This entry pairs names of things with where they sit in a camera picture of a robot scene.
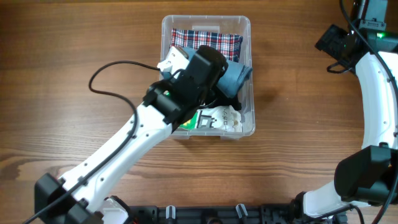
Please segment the white printed t-shirt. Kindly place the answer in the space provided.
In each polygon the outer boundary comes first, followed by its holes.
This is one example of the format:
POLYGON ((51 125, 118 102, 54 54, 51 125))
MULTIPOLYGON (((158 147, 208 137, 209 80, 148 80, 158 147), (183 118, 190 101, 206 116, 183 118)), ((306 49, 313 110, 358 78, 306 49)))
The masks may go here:
POLYGON ((232 106, 217 106, 215 108, 199 109, 192 119, 181 124, 185 130, 214 129, 223 132, 241 132, 241 114, 232 106))

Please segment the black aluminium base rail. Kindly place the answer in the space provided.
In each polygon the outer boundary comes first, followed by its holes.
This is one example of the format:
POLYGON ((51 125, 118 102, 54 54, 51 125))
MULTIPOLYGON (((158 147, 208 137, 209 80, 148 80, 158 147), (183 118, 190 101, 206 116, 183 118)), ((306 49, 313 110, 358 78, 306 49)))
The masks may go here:
POLYGON ((126 223, 130 224, 283 224, 347 223, 345 212, 316 219, 296 218, 288 204, 264 204, 256 207, 242 203, 228 207, 130 206, 126 223))

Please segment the clear plastic storage bin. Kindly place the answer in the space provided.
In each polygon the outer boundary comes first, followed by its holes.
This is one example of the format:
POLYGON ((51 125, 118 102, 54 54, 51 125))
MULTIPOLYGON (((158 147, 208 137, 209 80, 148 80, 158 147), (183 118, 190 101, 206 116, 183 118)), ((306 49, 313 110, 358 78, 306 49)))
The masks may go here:
MULTIPOLYGON (((245 66, 252 66, 251 22, 245 16, 165 16, 162 21, 161 60, 164 60, 169 52, 173 28, 241 35, 243 36, 243 42, 241 44, 239 62, 245 66)), ((189 139, 192 136, 219 136, 221 139, 240 139, 252 135, 256 127, 252 77, 240 89, 238 100, 242 106, 239 111, 243 125, 240 132, 227 133, 221 130, 213 131, 209 129, 189 131, 178 128, 171 137, 174 139, 189 139)))

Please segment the black garment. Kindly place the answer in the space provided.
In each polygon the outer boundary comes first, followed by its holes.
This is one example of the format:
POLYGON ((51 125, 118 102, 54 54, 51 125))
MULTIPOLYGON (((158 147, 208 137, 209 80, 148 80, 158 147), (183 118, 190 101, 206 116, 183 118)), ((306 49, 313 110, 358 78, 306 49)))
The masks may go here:
POLYGON ((237 96, 229 98, 219 89, 216 89, 214 93, 215 100, 210 104, 209 108, 215 108, 217 106, 232 106, 236 111, 240 111, 242 109, 242 105, 237 96))

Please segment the blue denim jeans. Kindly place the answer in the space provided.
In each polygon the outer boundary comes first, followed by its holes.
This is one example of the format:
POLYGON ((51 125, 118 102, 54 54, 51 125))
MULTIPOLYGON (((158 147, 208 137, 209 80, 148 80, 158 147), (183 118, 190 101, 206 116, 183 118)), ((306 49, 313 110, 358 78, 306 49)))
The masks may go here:
MULTIPOLYGON (((196 50, 190 47, 182 48, 189 55, 189 61, 193 58, 196 50)), ((252 73, 252 67, 245 66, 238 62, 233 62, 230 60, 226 61, 228 63, 228 68, 225 74, 219 79, 217 87, 221 90, 227 97, 233 98, 243 87, 244 82, 249 80, 252 73)))

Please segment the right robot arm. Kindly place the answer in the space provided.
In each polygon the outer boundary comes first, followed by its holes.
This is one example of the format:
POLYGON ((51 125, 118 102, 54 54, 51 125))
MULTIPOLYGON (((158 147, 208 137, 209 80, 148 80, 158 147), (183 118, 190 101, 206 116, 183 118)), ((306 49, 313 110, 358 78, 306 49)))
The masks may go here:
POLYGON ((290 203, 289 218, 313 222, 354 207, 397 204, 397 37, 368 29, 366 41, 332 25, 315 47, 359 80, 363 99, 361 150, 343 159, 334 179, 302 192, 290 203))

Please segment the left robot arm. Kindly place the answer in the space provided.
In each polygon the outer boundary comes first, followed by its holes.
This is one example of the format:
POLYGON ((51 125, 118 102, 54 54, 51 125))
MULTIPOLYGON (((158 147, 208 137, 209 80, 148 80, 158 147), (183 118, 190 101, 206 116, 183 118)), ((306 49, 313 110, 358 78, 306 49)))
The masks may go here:
POLYGON ((60 178, 46 173, 35 183, 35 213, 26 223, 36 218, 44 223, 124 223, 126 208, 107 202, 106 196, 149 149, 193 117, 227 69, 226 58, 212 47, 202 45, 192 57, 172 47, 155 68, 170 77, 153 83, 139 106, 118 96, 133 116, 114 136, 60 178))

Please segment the red plaid shirt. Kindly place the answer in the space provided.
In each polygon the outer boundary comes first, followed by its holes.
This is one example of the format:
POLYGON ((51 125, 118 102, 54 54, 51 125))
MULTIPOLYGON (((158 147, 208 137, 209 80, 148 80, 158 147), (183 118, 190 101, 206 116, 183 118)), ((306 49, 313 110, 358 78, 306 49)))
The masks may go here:
POLYGON ((226 59, 239 62, 242 42, 243 36, 237 34, 173 28, 170 46, 197 50, 201 45, 207 45, 221 52, 226 59))

